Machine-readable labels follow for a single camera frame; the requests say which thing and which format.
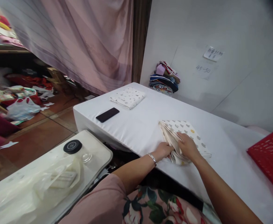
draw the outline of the cardboard box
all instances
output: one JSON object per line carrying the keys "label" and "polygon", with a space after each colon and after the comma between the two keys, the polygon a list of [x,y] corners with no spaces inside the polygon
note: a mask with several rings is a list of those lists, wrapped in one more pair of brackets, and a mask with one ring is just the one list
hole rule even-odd
{"label": "cardboard box", "polygon": [[72,91],[66,82],[58,82],[54,78],[47,78],[47,80],[52,83],[54,89],[59,93],[65,93],[67,95],[72,94]]}
{"label": "cardboard box", "polygon": [[47,68],[47,70],[51,74],[52,78],[54,78],[58,82],[65,82],[64,75],[59,70],[57,70],[56,68]]}

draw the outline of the stack of clothes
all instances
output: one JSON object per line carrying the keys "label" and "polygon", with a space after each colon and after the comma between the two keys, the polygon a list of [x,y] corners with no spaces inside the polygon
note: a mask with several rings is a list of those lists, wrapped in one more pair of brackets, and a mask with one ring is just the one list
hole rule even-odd
{"label": "stack of clothes", "polygon": [[168,96],[178,91],[180,78],[177,72],[165,61],[160,61],[156,66],[155,74],[150,76],[149,87]]}

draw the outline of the pink curtain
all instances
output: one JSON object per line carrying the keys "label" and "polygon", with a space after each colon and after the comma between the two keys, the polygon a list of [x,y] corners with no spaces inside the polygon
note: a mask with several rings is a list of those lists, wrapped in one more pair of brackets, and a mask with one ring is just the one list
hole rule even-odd
{"label": "pink curtain", "polygon": [[131,82],[133,0],[0,0],[22,44],[97,94]]}

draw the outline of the hand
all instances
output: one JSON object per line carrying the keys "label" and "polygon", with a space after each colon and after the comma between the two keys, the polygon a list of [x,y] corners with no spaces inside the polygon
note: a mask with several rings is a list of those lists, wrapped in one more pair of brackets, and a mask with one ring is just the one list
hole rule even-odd
{"label": "hand", "polygon": [[173,150],[174,150],[174,147],[169,146],[169,144],[166,142],[161,142],[157,146],[156,150],[152,152],[152,155],[156,159],[156,162],[159,162],[163,158],[167,157]]}
{"label": "hand", "polygon": [[199,153],[195,142],[187,134],[177,132],[177,135],[182,139],[182,141],[178,142],[178,145],[184,156],[189,158],[192,162],[203,158]]}

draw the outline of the white wall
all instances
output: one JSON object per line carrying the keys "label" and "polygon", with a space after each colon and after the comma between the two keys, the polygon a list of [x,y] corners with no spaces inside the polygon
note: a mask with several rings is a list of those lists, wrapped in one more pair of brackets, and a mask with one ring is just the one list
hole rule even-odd
{"label": "white wall", "polygon": [[[194,74],[209,46],[224,51],[209,80]],[[165,60],[178,100],[241,125],[273,131],[273,7],[266,0],[153,0],[142,85]]]}

